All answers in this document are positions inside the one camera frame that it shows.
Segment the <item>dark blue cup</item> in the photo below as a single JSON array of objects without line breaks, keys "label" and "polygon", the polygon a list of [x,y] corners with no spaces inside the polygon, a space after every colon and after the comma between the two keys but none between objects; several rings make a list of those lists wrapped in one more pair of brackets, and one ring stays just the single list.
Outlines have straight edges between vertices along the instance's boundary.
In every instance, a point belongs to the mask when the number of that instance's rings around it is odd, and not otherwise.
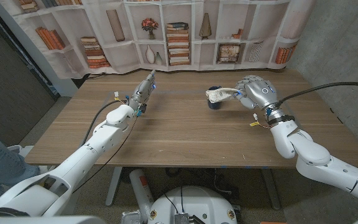
[{"label": "dark blue cup", "polygon": [[[222,87],[221,87],[221,86],[212,86],[212,87],[209,88],[208,90],[217,90],[218,88],[222,88]],[[207,101],[208,101],[208,106],[209,106],[209,108],[211,108],[212,110],[218,110],[218,109],[220,109],[222,102],[211,103],[209,99],[207,99]]]}]

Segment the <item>robotic hand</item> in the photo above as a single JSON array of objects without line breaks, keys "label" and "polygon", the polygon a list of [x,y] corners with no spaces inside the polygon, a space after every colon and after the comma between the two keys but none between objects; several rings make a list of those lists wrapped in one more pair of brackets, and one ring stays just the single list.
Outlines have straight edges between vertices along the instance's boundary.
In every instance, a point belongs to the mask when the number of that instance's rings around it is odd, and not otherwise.
[{"label": "robotic hand", "polygon": [[145,104],[155,88],[155,70],[135,89],[128,105],[111,111],[97,125],[92,137],[56,169],[23,180],[0,197],[0,216],[51,217],[59,215],[68,203],[81,179],[106,151],[119,144],[128,121]]},{"label": "robotic hand", "polygon": [[[246,108],[259,107],[265,111],[277,151],[286,159],[293,158],[297,153],[296,169],[301,175],[358,197],[358,168],[330,155],[325,147],[313,142],[306,131],[298,129],[294,117],[286,115],[277,106],[277,91],[269,81],[251,75],[237,82],[236,89],[232,90],[231,98],[238,99]],[[217,92],[225,90],[213,91],[216,93],[207,95],[222,96],[224,94]]]}]

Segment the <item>table leg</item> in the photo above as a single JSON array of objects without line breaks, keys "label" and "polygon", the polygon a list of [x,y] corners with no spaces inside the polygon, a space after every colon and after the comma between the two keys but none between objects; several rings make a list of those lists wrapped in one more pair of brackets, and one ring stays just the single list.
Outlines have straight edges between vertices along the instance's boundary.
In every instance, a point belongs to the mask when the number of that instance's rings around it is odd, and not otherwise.
[{"label": "table leg", "polygon": [[112,203],[114,201],[114,197],[116,196],[116,192],[117,192],[118,184],[119,184],[119,179],[121,177],[122,168],[123,167],[115,167],[114,171],[112,172],[109,192],[107,193],[107,198],[106,198],[106,205],[107,206],[112,205]]},{"label": "table leg", "polygon": [[270,202],[272,203],[272,208],[274,210],[281,209],[281,203],[273,180],[272,170],[261,169],[260,171],[262,172],[262,177],[265,181],[265,186],[267,188],[268,196],[270,197]]}]

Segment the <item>flower vase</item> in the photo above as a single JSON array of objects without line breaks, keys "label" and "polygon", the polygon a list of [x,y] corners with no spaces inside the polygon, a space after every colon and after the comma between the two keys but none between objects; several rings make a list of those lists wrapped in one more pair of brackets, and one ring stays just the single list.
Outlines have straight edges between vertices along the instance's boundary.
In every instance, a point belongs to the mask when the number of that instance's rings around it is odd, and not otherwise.
[{"label": "flower vase", "polygon": [[155,56],[155,63],[157,65],[162,65],[162,58],[160,56],[160,53],[157,52],[157,55]]},{"label": "flower vase", "polygon": [[153,30],[149,30],[149,39],[155,40],[155,35],[153,34]]},{"label": "flower vase", "polygon": [[147,50],[146,50],[146,59],[149,63],[155,62],[154,51],[150,48],[149,45],[147,46]]}]

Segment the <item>black cable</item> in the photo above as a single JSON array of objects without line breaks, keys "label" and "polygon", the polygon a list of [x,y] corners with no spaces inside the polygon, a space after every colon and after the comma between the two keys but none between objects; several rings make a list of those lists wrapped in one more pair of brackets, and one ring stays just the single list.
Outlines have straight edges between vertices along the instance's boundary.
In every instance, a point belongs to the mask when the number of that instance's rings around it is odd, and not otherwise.
[{"label": "black cable", "polygon": [[181,192],[181,186],[180,186],[180,198],[181,198],[181,212],[183,212],[183,214],[184,214],[185,209],[183,208],[183,194]]},{"label": "black cable", "polygon": [[[111,104],[113,104],[113,103],[116,103],[117,101],[120,102],[119,100],[114,100],[114,101],[112,101],[112,102],[106,104],[104,107],[102,107],[102,108],[96,113],[96,115],[95,115],[95,117],[93,118],[93,121],[92,121],[92,123],[91,123],[91,126],[89,127],[89,130],[88,130],[88,132],[86,133],[86,136],[85,136],[85,138],[84,138],[84,141],[88,138],[88,135],[89,135],[89,133],[90,133],[90,129],[92,128],[93,123],[94,123],[94,121],[96,120],[96,118],[98,117],[98,115],[100,114],[100,112],[101,112],[103,109],[105,109],[106,107],[108,107],[109,105],[111,105]],[[107,165],[108,162],[110,162],[110,160],[117,154],[117,152],[121,149],[121,147],[122,147],[122,146],[124,145],[124,143],[127,141],[128,137],[131,135],[131,132],[132,132],[132,130],[134,129],[134,126],[135,126],[136,121],[137,121],[137,117],[135,118],[134,124],[132,125],[132,128],[131,128],[131,130],[129,131],[129,134],[128,134],[127,137],[124,139],[124,142],[122,142],[122,144],[120,145],[120,147],[118,148],[118,150],[110,157],[109,160],[107,160],[107,162],[105,162],[105,163],[103,164],[102,167],[100,167],[100,169],[98,169],[98,171],[96,171],[90,178],[88,178],[88,180],[86,180],[83,184],[81,184],[77,189],[75,189],[75,190],[73,191],[73,193],[75,193],[75,192],[76,192],[77,190],[79,190],[82,186],[84,186],[84,185],[85,185],[89,180],[91,180],[101,169],[103,169],[103,167],[104,167],[105,165]]]},{"label": "black cable", "polygon": [[347,86],[358,86],[358,82],[336,82],[336,83],[328,83],[328,84],[325,84],[325,85],[321,85],[321,86],[316,86],[314,88],[310,88],[308,90],[303,90],[303,91],[300,91],[298,93],[295,93],[295,94],[292,94],[292,95],[289,95],[287,97],[284,97],[282,98],[281,100],[279,100],[275,106],[278,108],[279,106],[281,106],[281,104],[284,103],[284,101],[288,100],[288,99],[291,99],[291,98],[294,98],[296,96],[300,96],[300,95],[303,95],[303,94],[306,94],[306,93],[310,93],[312,91],[316,91],[316,90],[320,90],[322,88],[327,88],[327,87],[331,87],[331,86],[344,86],[344,85],[347,85]]},{"label": "black cable", "polygon": [[165,195],[165,197],[168,199],[168,201],[170,201],[171,204],[175,207],[175,210],[177,211],[177,214],[178,214],[179,212],[178,212],[178,209],[177,209],[177,207],[175,206],[175,204],[174,204],[171,200],[169,200],[169,198],[167,197],[166,194],[164,194],[164,195]]},{"label": "black cable", "polygon": [[131,130],[129,131],[129,134],[127,135],[127,137],[125,138],[125,140],[124,140],[124,142],[121,144],[121,146],[118,148],[118,150],[110,157],[110,159],[109,159],[107,162],[105,162],[105,163],[103,164],[102,167],[100,167],[100,169],[98,169],[98,171],[96,171],[90,178],[88,178],[88,180],[86,180],[83,184],[81,184],[77,189],[75,189],[75,190],[73,191],[73,193],[75,193],[78,189],[80,189],[82,186],[84,186],[90,179],[92,179],[92,177],[94,177],[101,169],[103,169],[103,167],[104,167],[105,165],[107,165],[107,163],[110,162],[110,160],[117,154],[117,152],[121,149],[121,147],[122,147],[122,146],[124,145],[124,143],[127,141],[129,135],[131,135],[131,132],[132,132],[132,130],[134,129],[136,120],[137,120],[137,117],[135,118],[134,125],[132,125],[132,128],[131,128]]},{"label": "black cable", "polygon": [[113,103],[118,103],[118,102],[121,102],[121,103],[122,103],[122,102],[126,102],[126,100],[122,100],[122,101],[120,101],[120,100],[114,100],[114,101],[112,101],[112,102],[110,102],[110,103],[104,105],[102,108],[100,108],[100,110],[99,110],[99,111],[96,113],[96,115],[94,116],[94,118],[93,118],[93,120],[92,120],[92,123],[91,123],[91,125],[89,126],[89,129],[88,129],[88,131],[87,131],[86,134],[85,134],[85,138],[84,138],[84,140],[82,141],[82,145],[85,144],[86,139],[87,139],[88,136],[90,135],[90,132],[91,132],[92,127],[93,127],[93,124],[94,124],[94,122],[96,121],[96,119],[98,118],[100,112],[102,112],[102,110],[106,109],[106,107],[112,105]]}]

